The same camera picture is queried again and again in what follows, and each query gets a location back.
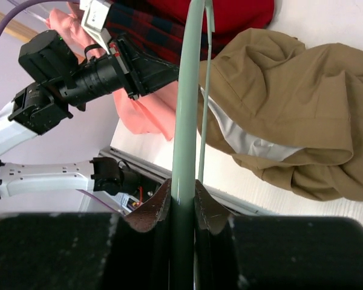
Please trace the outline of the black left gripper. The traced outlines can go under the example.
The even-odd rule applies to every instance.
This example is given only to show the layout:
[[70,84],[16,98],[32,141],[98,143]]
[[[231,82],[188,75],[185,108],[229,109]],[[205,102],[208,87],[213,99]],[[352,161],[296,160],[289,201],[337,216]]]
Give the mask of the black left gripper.
[[119,35],[110,42],[115,48],[115,57],[124,72],[123,80],[128,97],[137,100],[152,94],[176,81],[179,66],[155,57],[140,49],[126,34]]

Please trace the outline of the tan brown skirt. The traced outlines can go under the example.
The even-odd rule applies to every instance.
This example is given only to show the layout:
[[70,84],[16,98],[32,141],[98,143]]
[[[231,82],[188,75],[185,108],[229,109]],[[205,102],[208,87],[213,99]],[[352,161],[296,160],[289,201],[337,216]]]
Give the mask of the tan brown skirt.
[[250,28],[199,67],[206,141],[276,187],[363,201],[363,51]]

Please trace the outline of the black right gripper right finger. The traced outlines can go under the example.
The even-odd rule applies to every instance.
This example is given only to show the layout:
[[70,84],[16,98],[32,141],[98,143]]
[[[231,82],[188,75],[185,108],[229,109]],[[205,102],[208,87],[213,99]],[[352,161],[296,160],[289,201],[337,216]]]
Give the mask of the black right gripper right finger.
[[230,211],[196,180],[194,196],[195,248],[199,289],[237,289],[237,264]]

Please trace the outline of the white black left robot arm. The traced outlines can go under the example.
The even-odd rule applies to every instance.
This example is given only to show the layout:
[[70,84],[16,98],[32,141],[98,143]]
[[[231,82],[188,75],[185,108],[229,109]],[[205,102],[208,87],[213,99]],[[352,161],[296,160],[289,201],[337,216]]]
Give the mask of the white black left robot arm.
[[125,35],[108,45],[110,53],[82,62],[54,30],[38,34],[21,47],[19,64],[33,82],[0,112],[0,199],[60,189],[114,196],[140,187],[138,174],[109,157],[49,166],[1,161],[10,149],[71,118],[70,107],[84,111],[88,102],[118,89],[138,100],[178,79],[177,65],[144,53]]

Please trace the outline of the sage green plastic hanger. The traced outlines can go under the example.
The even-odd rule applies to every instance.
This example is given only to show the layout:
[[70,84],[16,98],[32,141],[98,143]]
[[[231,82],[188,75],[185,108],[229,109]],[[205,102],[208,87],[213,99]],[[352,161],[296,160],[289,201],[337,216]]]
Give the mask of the sage green plastic hanger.
[[191,1],[185,25],[178,77],[171,177],[170,289],[194,287],[194,196],[197,139],[198,72],[202,24],[215,30],[212,1]]

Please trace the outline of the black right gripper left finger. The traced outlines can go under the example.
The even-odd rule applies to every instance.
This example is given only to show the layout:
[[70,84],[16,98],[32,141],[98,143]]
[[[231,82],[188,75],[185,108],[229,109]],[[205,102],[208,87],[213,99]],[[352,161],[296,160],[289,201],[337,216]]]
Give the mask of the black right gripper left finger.
[[134,230],[134,267],[138,270],[138,289],[169,288],[171,180],[167,179],[154,196],[128,215]]

